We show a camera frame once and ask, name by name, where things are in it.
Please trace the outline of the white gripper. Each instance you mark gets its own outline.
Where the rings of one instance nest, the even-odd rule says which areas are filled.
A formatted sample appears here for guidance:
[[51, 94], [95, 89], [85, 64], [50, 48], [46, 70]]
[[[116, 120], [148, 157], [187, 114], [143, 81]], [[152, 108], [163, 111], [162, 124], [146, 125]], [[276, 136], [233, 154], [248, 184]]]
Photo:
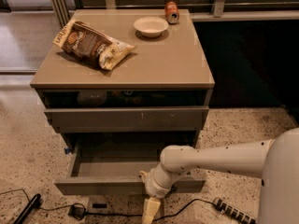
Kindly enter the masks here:
[[178, 181], [175, 175], [161, 172], [157, 174], [154, 170], [149, 172], [140, 171], [145, 190], [150, 196], [144, 201], [142, 224], [151, 224], [157, 215], [163, 199]]

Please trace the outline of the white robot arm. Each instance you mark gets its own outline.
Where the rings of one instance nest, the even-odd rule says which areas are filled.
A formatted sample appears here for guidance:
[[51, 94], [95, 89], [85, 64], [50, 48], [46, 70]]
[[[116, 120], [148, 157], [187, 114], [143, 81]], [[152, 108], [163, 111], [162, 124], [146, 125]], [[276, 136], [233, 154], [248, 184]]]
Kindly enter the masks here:
[[161, 199], [191, 169], [257, 177], [262, 180], [257, 224], [299, 222], [299, 129], [274, 140], [195, 149], [168, 146], [160, 162], [141, 172], [149, 197], [144, 202], [142, 224], [151, 224]]

